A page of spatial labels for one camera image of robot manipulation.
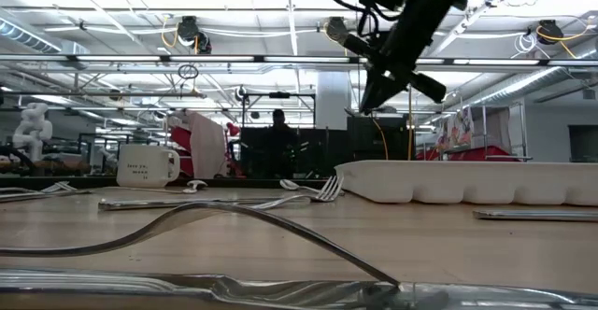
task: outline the fluorescent light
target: fluorescent light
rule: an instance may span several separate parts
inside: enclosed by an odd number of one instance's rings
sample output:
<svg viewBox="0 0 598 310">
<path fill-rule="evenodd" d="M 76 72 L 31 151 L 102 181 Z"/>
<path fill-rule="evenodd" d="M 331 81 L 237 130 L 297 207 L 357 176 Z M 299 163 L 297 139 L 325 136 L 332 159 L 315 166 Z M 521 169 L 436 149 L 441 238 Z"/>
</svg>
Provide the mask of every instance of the fluorescent light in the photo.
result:
<svg viewBox="0 0 598 310">
<path fill-rule="evenodd" d="M 548 65 L 560 65 L 560 66 L 598 66 L 597 61 L 583 61 L 583 60 L 561 60 L 561 61 L 549 61 Z"/>
<path fill-rule="evenodd" d="M 498 65 L 535 65 L 540 63 L 536 59 L 455 59 L 455 64 L 498 64 Z"/>
<path fill-rule="evenodd" d="M 172 55 L 172 53 L 167 48 L 158 48 L 158 50 L 160 50 L 162 52 L 166 52 L 166 53 L 168 53 L 168 55 Z"/>
<path fill-rule="evenodd" d="M 93 56 L 79 55 L 77 58 L 84 62 L 159 62 L 159 56 Z"/>
<path fill-rule="evenodd" d="M 269 63 L 348 63 L 349 57 L 265 57 Z"/>
<path fill-rule="evenodd" d="M 73 110 L 102 110 L 102 111 L 117 111 L 116 107 L 72 107 Z"/>
<path fill-rule="evenodd" d="M 61 20 L 66 24 L 72 24 L 70 21 L 68 20 Z M 45 28 L 44 32 L 62 32 L 62 31 L 73 31 L 73 30 L 79 30 L 80 28 L 78 26 L 61 26 L 61 27 L 51 27 L 51 28 Z"/>
<path fill-rule="evenodd" d="M 211 56 L 211 55 L 176 55 L 171 56 L 173 62 L 253 62 L 253 56 Z"/>
<path fill-rule="evenodd" d="M 0 54 L 0 61 L 43 61 L 43 62 L 66 62 L 63 55 L 52 54 Z"/>
<path fill-rule="evenodd" d="M 444 61 L 445 61 L 444 59 L 427 59 L 427 58 L 421 58 L 421 59 L 418 59 L 417 61 L 415 61 L 415 63 L 418 63 L 418 64 L 443 63 Z"/>
<path fill-rule="evenodd" d="M 71 101 L 68 99 L 63 98 L 62 96 L 56 95 L 32 95 L 35 99 L 51 102 L 58 105 L 69 105 Z"/>
<path fill-rule="evenodd" d="M 85 115 L 85 116 L 88 116 L 88 117 L 90 117 L 92 119 L 98 119 L 98 120 L 103 120 L 104 119 L 103 117 L 101 117 L 101 116 L 99 116 L 99 115 L 97 115 L 95 113 L 88 112 L 87 110 L 81 110 L 80 113 L 83 114 L 83 115 Z"/>
</svg>

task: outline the desk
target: desk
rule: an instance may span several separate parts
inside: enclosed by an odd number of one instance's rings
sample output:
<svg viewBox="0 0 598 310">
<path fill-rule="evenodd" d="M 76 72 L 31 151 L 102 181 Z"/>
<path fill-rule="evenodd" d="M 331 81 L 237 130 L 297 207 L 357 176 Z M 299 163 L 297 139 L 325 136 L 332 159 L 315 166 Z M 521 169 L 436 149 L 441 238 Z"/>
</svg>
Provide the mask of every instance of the desk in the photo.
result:
<svg viewBox="0 0 598 310">
<path fill-rule="evenodd" d="M 280 194 L 283 191 L 209 189 L 196 197 Z M 92 195 L 1 204 L 0 245 L 70 247 L 112 240 L 136 231 L 165 210 L 98 213 L 99 200 L 152 197 L 164 196 L 101 189 Z M 323 234 L 400 281 L 598 293 L 598 223 L 476 220 L 471 213 L 476 208 L 479 206 L 470 204 L 375 204 L 347 194 L 335 203 L 283 207 L 272 213 Z M 293 234 L 231 214 L 197 221 L 104 254 L 0 258 L 0 266 L 214 273 L 261 280 L 370 279 Z"/>
</svg>

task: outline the plastic tray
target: plastic tray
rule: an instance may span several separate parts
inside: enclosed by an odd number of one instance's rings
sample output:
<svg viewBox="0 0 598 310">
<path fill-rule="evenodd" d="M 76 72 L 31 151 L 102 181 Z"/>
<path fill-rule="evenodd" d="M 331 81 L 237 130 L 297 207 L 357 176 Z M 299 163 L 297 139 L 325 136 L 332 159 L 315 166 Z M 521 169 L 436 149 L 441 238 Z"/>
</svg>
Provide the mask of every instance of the plastic tray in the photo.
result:
<svg viewBox="0 0 598 310">
<path fill-rule="evenodd" d="M 344 190 L 377 203 L 598 206 L 598 164 L 360 161 L 335 169 Z"/>
</svg>

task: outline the mug handle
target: mug handle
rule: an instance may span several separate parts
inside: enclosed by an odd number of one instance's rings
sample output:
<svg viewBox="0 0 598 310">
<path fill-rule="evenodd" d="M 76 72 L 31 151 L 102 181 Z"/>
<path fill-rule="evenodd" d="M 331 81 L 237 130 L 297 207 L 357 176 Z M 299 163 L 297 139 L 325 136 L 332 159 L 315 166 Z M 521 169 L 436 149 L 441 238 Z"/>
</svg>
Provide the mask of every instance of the mug handle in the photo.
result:
<svg viewBox="0 0 598 310">
<path fill-rule="evenodd" d="M 178 175 L 180 174 L 180 157 L 179 157 L 178 153 L 174 150 L 165 150 L 164 152 L 172 155 L 172 158 L 175 161 L 175 163 L 173 164 L 172 175 L 168 176 L 166 178 L 169 182 L 171 182 L 171 181 L 177 179 Z"/>
</svg>

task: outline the man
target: man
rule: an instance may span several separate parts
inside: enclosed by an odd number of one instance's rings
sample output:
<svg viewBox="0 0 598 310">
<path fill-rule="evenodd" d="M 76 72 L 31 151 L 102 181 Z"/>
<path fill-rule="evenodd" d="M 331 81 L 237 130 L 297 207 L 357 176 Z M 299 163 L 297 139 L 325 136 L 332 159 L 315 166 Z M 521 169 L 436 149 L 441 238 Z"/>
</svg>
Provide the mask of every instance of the man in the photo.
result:
<svg viewBox="0 0 598 310">
<path fill-rule="evenodd" d="M 285 123 L 282 109 L 276 109 L 272 113 L 272 121 L 274 124 L 268 128 L 264 141 L 269 175 L 292 177 L 292 151 L 297 144 L 297 134 Z"/>
</svg>

